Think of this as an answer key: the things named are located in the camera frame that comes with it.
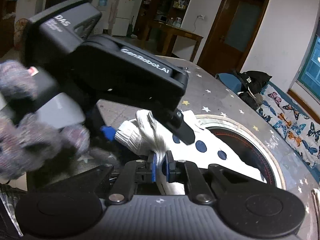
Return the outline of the grey knit gloved hand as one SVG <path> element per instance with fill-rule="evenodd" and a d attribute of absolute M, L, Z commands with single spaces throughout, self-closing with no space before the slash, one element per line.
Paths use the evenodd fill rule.
<path fill-rule="evenodd" d="M 1 178 L 17 179 L 67 151 L 77 157 L 89 149 L 89 130 L 81 125 L 58 129 L 39 120 L 32 106 L 40 98 L 35 77 L 18 61 L 1 63 L 1 94 L 18 103 L 22 119 L 15 124 L 1 114 Z"/>

